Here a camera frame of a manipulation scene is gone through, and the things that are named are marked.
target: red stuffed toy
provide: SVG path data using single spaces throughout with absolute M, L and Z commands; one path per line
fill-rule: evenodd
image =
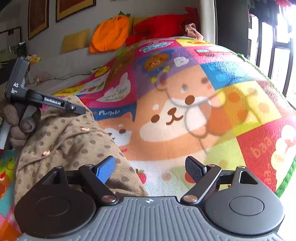
M 133 29 L 136 34 L 127 38 L 126 46 L 130 46 L 143 39 L 183 36 L 186 32 L 181 26 L 188 21 L 192 23 L 195 20 L 195 16 L 193 15 L 194 14 L 190 12 L 189 14 L 182 15 L 158 15 L 145 19 L 134 26 Z

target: yellow cushion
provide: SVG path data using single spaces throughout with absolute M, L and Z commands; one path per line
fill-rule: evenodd
M 89 28 L 79 33 L 66 35 L 63 39 L 62 53 L 72 52 L 86 47 Z

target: metal screw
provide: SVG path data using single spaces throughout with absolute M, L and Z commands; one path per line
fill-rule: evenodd
M 103 202 L 108 202 L 108 203 L 115 202 L 116 197 L 113 196 L 113 195 L 105 195 L 105 196 L 102 197 L 102 201 Z
M 187 203 L 192 203 L 192 202 L 196 202 L 198 200 L 197 196 L 194 195 L 185 195 L 183 197 L 183 200 Z

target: stuffed animal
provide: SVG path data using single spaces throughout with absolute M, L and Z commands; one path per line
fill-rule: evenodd
M 158 15 L 150 17 L 137 23 L 133 29 L 136 34 L 129 36 L 126 40 L 126 46 L 130 46 L 143 39 L 167 38 L 173 36 L 183 36 L 184 29 L 181 28 L 189 18 L 188 14 L 176 15 Z
M 41 58 L 33 54 L 33 55 L 28 55 L 26 57 L 26 60 L 30 61 L 30 66 L 32 66 L 35 63 L 39 63 L 41 61 Z

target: hanging clothes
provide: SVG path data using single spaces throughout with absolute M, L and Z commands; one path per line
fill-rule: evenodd
M 249 13 L 255 15 L 259 21 L 265 22 L 273 27 L 277 26 L 277 15 L 279 6 L 275 0 L 248 0 Z

